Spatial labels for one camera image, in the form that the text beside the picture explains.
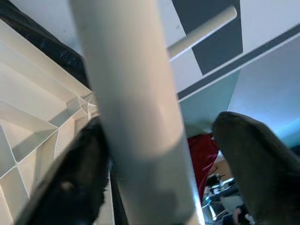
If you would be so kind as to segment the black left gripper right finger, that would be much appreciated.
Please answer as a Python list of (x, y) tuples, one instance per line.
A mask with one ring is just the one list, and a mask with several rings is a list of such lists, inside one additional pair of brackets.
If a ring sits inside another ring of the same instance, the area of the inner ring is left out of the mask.
[(212, 133), (257, 225), (300, 223), (300, 158), (264, 123), (221, 112)]

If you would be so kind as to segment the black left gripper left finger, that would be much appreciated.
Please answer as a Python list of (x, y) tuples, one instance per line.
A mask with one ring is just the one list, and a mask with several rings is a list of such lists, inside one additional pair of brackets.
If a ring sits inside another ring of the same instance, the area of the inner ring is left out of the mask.
[(109, 149), (98, 116), (55, 159), (16, 225), (92, 225), (105, 203)]

